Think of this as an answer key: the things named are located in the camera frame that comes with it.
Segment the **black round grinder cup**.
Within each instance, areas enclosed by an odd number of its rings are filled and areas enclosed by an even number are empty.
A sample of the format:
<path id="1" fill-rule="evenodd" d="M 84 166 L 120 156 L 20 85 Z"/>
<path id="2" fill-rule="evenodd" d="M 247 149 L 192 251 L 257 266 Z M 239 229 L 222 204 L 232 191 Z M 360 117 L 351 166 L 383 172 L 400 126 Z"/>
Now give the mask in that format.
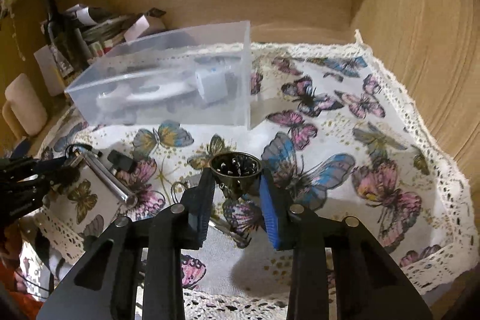
<path id="1" fill-rule="evenodd" d="M 209 167 L 226 199 L 258 196 L 263 167 L 261 161 L 244 152 L 218 154 Z"/>

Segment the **beige ceramic mug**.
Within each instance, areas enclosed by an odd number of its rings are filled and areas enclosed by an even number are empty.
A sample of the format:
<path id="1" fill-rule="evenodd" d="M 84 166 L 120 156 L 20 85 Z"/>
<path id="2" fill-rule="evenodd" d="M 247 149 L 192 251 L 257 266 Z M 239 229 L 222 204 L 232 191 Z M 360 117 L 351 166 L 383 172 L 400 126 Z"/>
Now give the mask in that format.
<path id="1" fill-rule="evenodd" d="M 47 110 L 24 73 L 7 86 L 5 98 L 1 114 L 17 140 L 41 132 L 47 124 Z"/>

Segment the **small black rectangular block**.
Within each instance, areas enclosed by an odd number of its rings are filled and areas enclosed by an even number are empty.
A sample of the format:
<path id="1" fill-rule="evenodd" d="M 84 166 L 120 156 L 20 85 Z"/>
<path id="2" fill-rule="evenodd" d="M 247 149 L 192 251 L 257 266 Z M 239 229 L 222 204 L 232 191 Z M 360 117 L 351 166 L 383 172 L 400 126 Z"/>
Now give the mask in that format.
<path id="1" fill-rule="evenodd" d="M 125 154 L 112 149 L 107 156 L 107 160 L 112 164 L 110 171 L 112 174 L 116 174 L 119 171 L 127 172 L 131 174 L 135 171 L 137 163 Z"/>

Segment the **butterfly print lace cloth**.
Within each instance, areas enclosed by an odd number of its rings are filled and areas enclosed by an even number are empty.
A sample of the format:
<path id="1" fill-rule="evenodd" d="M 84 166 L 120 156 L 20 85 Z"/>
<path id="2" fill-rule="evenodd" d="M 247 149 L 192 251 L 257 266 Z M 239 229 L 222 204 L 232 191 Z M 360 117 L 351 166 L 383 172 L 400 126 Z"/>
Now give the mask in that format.
<path id="1" fill-rule="evenodd" d="M 128 208 L 83 167 L 80 178 L 26 222 L 22 270 L 45 295 L 118 217 L 140 221 L 177 202 L 222 153 L 242 151 L 273 182 L 324 218 L 356 216 L 420 293 L 479 263 L 470 186 L 440 149 L 406 89 L 362 40 L 347 46 L 253 46 L 250 125 L 201 119 L 171 102 L 155 114 L 64 115 L 41 145 L 59 157 L 73 142 L 137 158 L 119 180 Z"/>

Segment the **white paper sheet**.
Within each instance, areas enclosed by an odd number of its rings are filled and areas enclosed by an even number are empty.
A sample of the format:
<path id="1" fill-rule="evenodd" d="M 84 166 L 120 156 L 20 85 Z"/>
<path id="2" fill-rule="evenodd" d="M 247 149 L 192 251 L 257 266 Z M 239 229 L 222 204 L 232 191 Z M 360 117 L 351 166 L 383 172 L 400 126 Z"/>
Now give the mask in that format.
<path id="1" fill-rule="evenodd" d="M 33 55 L 38 63 L 49 95 L 57 97 L 63 94 L 65 89 L 64 79 L 59 72 L 49 46 L 41 47 Z"/>

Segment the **small white blue box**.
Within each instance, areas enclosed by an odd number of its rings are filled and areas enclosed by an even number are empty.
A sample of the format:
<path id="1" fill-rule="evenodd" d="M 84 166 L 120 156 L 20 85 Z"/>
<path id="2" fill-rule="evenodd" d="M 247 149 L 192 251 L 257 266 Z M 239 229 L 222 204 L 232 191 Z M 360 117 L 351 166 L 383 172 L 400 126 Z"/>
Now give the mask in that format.
<path id="1" fill-rule="evenodd" d="M 199 95 L 207 104 L 228 96 L 225 72 L 220 68 L 200 69 L 195 72 L 195 80 Z"/>

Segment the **clear plastic storage box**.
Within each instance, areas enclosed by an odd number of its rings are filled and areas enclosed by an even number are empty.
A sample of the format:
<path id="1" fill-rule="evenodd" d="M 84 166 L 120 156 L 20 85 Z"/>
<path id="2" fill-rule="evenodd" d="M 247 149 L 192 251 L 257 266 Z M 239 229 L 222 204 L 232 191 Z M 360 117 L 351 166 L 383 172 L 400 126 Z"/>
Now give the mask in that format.
<path id="1" fill-rule="evenodd" d="M 247 21 L 208 24 L 143 37 L 114 47 L 98 58 L 65 90 L 89 125 L 181 125 L 250 127 L 251 25 Z M 200 97 L 195 72 L 220 68 L 228 96 L 207 104 Z M 195 92 L 156 103 L 97 107 L 100 93 L 119 85 L 138 87 L 154 82 L 186 82 Z"/>

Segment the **white handheld device in box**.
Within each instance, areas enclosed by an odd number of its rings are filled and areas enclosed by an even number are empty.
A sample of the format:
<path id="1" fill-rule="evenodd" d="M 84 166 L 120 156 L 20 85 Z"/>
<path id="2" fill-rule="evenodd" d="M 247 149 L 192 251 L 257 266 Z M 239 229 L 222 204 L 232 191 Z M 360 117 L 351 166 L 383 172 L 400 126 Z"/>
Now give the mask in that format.
<path id="1" fill-rule="evenodd" d="M 97 107 L 110 110 L 116 107 L 136 106 L 140 104 L 156 103 L 172 97 L 195 92 L 196 88 L 186 82 L 171 82 L 160 85 L 154 82 L 152 85 L 131 87 L 119 85 L 110 93 L 100 93 L 96 98 Z"/>

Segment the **stack of papers and magazines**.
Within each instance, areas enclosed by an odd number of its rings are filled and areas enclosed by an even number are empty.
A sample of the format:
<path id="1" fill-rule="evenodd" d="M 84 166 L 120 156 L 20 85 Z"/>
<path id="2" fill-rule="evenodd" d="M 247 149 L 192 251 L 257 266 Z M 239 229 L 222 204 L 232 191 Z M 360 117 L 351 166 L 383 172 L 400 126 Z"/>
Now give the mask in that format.
<path id="1" fill-rule="evenodd" d="M 64 12 L 74 27 L 80 48 L 88 60 L 102 57 L 124 42 L 125 32 L 142 16 L 141 13 L 118 15 L 102 7 L 77 4 Z"/>

